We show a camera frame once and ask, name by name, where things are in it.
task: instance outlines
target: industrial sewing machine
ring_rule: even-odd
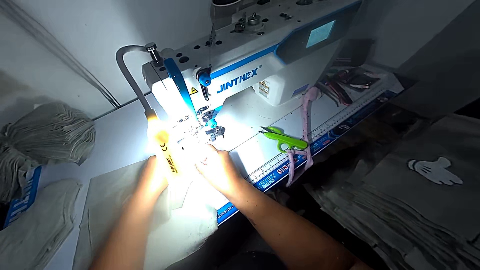
[[[223,137],[225,100],[253,87],[271,106],[313,86],[360,7],[358,0],[280,0],[253,5],[232,24],[178,50],[146,50],[142,67],[155,98],[180,129],[202,141]]]

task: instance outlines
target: jinthex logo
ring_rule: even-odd
[[[233,87],[233,86],[236,86],[237,84],[243,82],[243,81],[246,81],[250,78],[252,78],[253,76],[256,76],[257,75],[257,70],[259,68],[261,68],[262,65],[259,65],[256,69],[253,69],[252,71],[249,71],[241,76],[238,76],[236,78],[234,78],[233,80],[231,80],[230,82],[227,82],[227,83],[224,83],[222,85],[220,85],[220,91],[217,91],[217,94],[222,92],[223,90],[227,90],[229,87]]]

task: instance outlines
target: scissors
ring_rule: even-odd
[[[304,150],[308,146],[307,142],[289,137],[289,136],[283,134],[283,132],[276,127],[262,127],[261,126],[261,128],[266,130],[266,132],[265,131],[260,131],[260,133],[263,133],[265,135],[265,137],[278,141],[278,151],[280,151],[282,153],[286,153],[285,150],[282,149],[283,144],[286,144],[288,146],[287,149],[292,149],[293,147],[295,147],[298,150]]]

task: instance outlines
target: white hand-shaped patch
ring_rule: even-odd
[[[408,167],[421,174],[423,177],[435,184],[463,184],[462,179],[447,170],[452,163],[444,157],[439,157],[437,161],[417,161],[410,160]]]

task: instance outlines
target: pink fabric strip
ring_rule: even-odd
[[[288,171],[288,182],[287,187],[292,185],[306,170],[308,170],[313,165],[312,153],[310,152],[310,142],[308,140],[308,104],[310,101],[317,99],[318,93],[320,90],[316,87],[310,87],[307,90],[307,93],[303,96],[303,105],[302,105],[302,120],[303,120],[303,140],[308,143],[305,151],[287,149],[288,160],[290,163],[290,169]],[[307,156],[307,164],[295,175],[295,162],[293,156],[295,154]]]

